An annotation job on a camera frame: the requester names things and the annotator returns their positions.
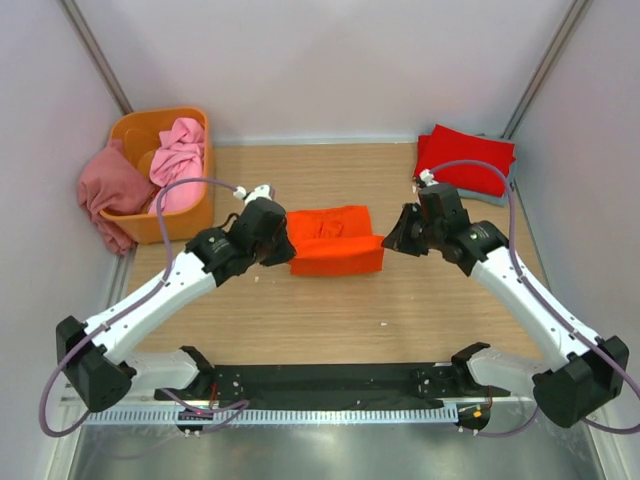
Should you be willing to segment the orange t-shirt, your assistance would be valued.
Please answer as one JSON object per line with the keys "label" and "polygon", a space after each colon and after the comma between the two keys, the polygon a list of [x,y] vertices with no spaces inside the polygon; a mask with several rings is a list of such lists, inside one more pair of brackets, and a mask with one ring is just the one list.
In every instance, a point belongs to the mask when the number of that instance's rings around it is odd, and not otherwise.
{"label": "orange t-shirt", "polygon": [[287,229],[296,250],[289,262],[293,275],[336,277],[383,269],[383,237],[373,233],[364,205],[292,211]]}

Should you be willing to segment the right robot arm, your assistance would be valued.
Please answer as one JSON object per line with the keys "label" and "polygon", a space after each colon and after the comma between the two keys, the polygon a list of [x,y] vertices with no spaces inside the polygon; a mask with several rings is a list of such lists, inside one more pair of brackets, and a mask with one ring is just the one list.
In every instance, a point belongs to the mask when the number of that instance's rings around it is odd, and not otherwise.
{"label": "right robot arm", "polygon": [[615,399],[627,376],[629,349],[572,315],[533,275],[512,242],[489,221],[473,222],[455,187],[423,186],[403,205],[384,238],[388,250],[420,257],[432,250],[456,265],[507,309],[537,345],[540,362],[485,344],[459,352],[452,387],[472,396],[484,386],[533,399],[556,426],[569,428]]}

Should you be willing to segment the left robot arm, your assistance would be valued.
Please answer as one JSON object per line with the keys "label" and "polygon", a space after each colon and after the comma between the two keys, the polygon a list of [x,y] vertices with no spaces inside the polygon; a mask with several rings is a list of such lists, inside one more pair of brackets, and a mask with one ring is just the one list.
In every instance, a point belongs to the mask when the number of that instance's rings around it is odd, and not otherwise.
{"label": "left robot arm", "polygon": [[200,231],[163,270],[119,303],[84,322],[68,317],[56,327],[63,373],[91,413],[116,405],[132,390],[158,397],[206,397],[214,369],[194,347],[139,354],[136,346],[164,321],[255,264],[290,261],[285,209],[270,198],[246,202],[230,229]]}

